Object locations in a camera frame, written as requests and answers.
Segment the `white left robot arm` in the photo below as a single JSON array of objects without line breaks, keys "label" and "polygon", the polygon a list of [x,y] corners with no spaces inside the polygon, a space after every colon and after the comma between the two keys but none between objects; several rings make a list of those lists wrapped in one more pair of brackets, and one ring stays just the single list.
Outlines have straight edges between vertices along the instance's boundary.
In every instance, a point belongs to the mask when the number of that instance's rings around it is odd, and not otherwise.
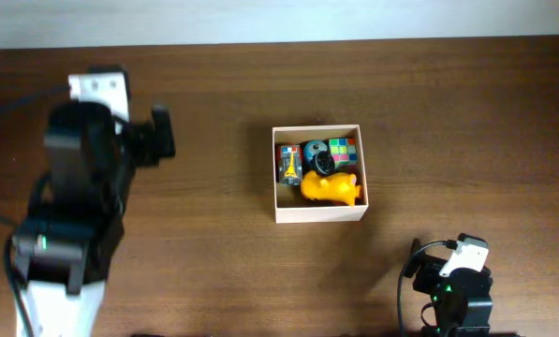
[{"label": "white left robot arm", "polygon": [[49,167],[3,254],[19,336],[91,335],[135,173],[176,153],[166,107],[131,121],[121,66],[92,66],[68,87],[44,135]]}]

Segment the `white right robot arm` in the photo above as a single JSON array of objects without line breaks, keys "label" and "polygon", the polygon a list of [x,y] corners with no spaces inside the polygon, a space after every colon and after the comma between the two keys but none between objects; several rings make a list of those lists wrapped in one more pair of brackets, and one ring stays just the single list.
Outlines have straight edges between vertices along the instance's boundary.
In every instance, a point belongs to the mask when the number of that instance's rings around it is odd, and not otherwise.
[{"label": "white right robot arm", "polygon": [[485,266],[489,244],[462,233],[455,240],[421,244],[412,242],[397,285],[399,331],[407,330],[402,312],[404,278],[412,278],[413,289],[430,296],[422,309],[434,310],[435,323],[423,323],[422,336],[487,336],[493,300],[491,271]]}]

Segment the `black round spider toy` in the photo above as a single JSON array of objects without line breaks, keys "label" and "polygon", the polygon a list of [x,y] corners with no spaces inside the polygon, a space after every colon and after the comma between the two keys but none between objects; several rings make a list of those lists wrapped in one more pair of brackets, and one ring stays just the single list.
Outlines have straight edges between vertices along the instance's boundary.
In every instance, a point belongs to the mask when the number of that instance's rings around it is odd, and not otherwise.
[{"label": "black round spider toy", "polygon": [[313,156],[311,169],[319,176],[329,176],[335,171],[335,162],[328,151],[319,151]]}]

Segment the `colourful puzzle cube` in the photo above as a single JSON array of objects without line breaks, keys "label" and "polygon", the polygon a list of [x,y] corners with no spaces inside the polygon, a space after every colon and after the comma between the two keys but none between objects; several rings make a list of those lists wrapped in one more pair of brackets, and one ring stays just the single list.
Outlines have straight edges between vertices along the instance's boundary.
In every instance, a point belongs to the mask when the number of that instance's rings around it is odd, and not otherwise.
[{"label": "colourful puzzle cube", "polygon": [[354,139],[329,139],[329,150],[336,170],[352,170],[358,164]]}]

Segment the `yellow toy animal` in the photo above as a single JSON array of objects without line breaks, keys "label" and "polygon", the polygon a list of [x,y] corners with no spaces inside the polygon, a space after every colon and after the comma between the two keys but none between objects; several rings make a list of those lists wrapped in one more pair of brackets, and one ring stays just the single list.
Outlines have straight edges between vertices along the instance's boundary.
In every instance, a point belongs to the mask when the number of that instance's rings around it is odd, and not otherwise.
[{"label": "yellow toy animal", "polygon": [[307,199],[341,202],[348,206],[355,206],[356,200],[362,199],[357,176],[346,172],[320,176],[315,171],[309,171],[303,177],[301,192]]}]

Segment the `blue white toy ball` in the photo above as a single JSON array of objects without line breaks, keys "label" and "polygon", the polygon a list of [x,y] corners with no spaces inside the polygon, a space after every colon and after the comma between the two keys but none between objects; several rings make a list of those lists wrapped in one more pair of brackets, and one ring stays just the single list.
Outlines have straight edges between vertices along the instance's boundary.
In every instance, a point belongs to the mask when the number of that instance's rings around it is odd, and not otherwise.
[{"label": "blue white toy ball", "polygon": [[311,163],[314,156],[319,152],[327,152],[329,150],[328,145],[319,139],[313,139],[308,141],[303,148],[303,158],[307,163]]}]

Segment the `grey red toy truck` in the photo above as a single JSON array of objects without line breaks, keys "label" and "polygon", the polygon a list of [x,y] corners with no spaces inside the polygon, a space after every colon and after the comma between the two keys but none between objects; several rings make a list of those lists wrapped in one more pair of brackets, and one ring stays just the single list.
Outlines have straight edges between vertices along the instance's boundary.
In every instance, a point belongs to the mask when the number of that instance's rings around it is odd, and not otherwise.
[{"label": "grey red toy truck", "polygon": [[278,146],[276,164],[278,183],[292,186],[302,183],[302,150],[298,144]]}]

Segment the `pink cardboard box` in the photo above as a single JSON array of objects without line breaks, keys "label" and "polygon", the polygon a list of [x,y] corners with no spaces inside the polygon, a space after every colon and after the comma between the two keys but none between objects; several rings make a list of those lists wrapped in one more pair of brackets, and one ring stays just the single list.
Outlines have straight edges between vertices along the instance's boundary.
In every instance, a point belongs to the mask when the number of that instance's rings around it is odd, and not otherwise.
[{"label": "pink cardboard box", "polygon": [[308,200],[300,188],[277,182],[278,173],[273,174],[274,210],[276,224],[324,223],[360,221],[369,208],[367,176],[359,125],[309,125],[282,126],[272,129],[273,155],[278,155],[280,145],[295,145],[312,139],[353,139],[358,162],[351,173],[357,176],[361,186],[361,198],[354,206],[330,200]]}]

